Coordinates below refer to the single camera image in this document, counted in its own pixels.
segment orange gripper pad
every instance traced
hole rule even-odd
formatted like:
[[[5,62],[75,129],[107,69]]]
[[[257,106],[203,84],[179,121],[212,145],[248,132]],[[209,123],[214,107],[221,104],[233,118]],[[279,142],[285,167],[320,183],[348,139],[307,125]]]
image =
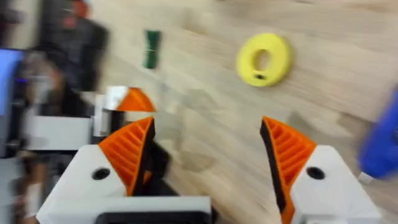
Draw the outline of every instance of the orange gripper pad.
[[[132,195],[138,178],[145,182],[151,175],[141,172],[139,177],[144,147],[154,136],[154,118],[148,117],[126,125],[98,144],[126,186],[127,196]]]
[[[83,1],[73,1],[73,8],[77,17],[86,18],[88,16],[88,5]]]
[[[155,107],[142,90],[129,88],[128,93],[116,108],[117,111],[146,111],[154,112]]]
[[[290,190],[317,145],[295,129],[265,116],[260,134],[267,149],[282,224],[290,224],[295,211]]]

